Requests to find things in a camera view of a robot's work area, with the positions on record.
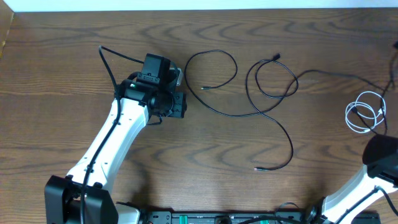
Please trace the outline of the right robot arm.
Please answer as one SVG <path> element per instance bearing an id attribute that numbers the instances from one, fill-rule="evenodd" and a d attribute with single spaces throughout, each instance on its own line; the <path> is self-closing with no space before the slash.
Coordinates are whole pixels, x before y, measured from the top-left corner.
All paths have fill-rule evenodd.
<path id="1" fill-rule="evenodd" d="M 367 143 L 363 165 L 344 186 L 308 211 L 308 223 L 351 223 L 379 198 L 397 191 L 397 138 L 377 134 Z"/>

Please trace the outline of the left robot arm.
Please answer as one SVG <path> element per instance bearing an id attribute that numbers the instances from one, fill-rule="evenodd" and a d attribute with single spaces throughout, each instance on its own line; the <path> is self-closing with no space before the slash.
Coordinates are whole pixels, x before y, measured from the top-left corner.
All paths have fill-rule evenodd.
<path id="1" fill-rule="evenodd" d="M 123 160 L 153 116 L 183 118 L 186 96 L 175 89 L 183 73 L 165 57 L 147 54 L 142 70 L 115 85 L 111 110 L 84 156 L 65 177 L 45 185 L 47 223 L 139 223 L 141 212 L 114 203 L 111 192 Z"/>

